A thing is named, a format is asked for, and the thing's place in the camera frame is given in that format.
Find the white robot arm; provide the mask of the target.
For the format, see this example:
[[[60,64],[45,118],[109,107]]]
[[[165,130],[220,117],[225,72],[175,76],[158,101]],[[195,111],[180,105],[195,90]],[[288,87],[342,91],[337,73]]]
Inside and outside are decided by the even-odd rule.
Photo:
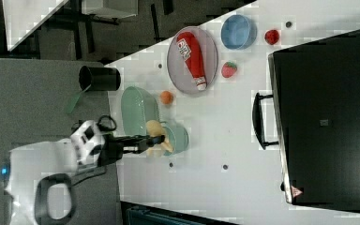
[[[11,197],[8,225],[67,225],[77,208],[73,177],[165,142],[162,134],[114,137],[83,132],[10,150],[5,184]]]

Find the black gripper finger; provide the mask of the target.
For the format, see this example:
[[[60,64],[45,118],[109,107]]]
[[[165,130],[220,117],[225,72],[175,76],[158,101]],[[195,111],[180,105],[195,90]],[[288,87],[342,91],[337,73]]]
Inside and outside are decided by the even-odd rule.
[[[165,141],[164,135],[160,135],[156,137],[142,136],[142,139],[139,141],[139,149],[147,150],[148,148],[153,147],[156,144],[161,144],[164,141]]]

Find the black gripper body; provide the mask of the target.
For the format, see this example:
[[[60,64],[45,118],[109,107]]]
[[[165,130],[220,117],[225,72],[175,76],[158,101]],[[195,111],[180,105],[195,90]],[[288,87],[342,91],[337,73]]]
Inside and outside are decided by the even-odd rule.
[[[103,138],[105,143],[97,161],[98,166],[106,166],[120,160],[124,154],[129,153],[125,147],[135,147],[141,140],[138,136],[114,137],[112,134],[105,134]]]

